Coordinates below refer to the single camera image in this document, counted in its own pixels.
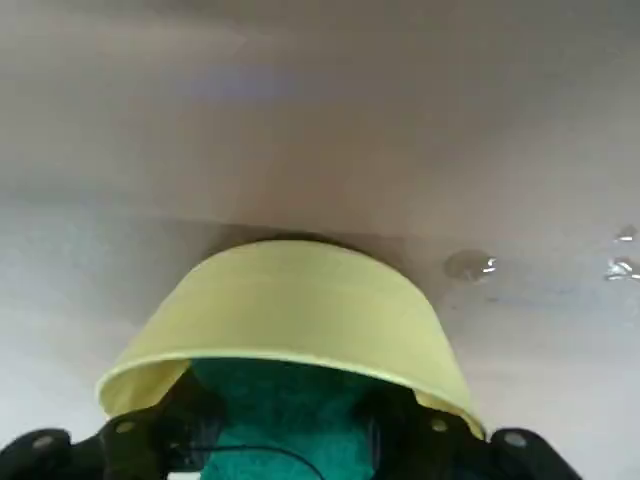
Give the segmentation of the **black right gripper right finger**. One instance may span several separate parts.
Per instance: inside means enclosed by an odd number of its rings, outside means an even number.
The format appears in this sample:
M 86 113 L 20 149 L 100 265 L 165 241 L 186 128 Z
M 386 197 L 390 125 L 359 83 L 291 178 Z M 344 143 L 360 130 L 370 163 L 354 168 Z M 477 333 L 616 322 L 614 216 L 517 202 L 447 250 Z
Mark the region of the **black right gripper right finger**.
M 354 407 L 375 479 L 579 480 L 540 435 L 503 428 L 479 439 L 461 417 L 420 405 L 410 392 L 370 392 Z

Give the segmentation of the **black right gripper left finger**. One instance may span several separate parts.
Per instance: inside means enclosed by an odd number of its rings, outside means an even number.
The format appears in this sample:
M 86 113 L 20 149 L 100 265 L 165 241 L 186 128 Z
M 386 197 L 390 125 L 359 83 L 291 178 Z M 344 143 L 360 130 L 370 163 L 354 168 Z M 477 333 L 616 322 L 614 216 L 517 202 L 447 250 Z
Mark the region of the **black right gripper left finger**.
M 158 403 L 115 416 L 82 441 L 59 428 L 17 437 L 1 449 L 1 477 L 167 479 L 200 473 L 225 420 L 221 397 L 188 372 Z

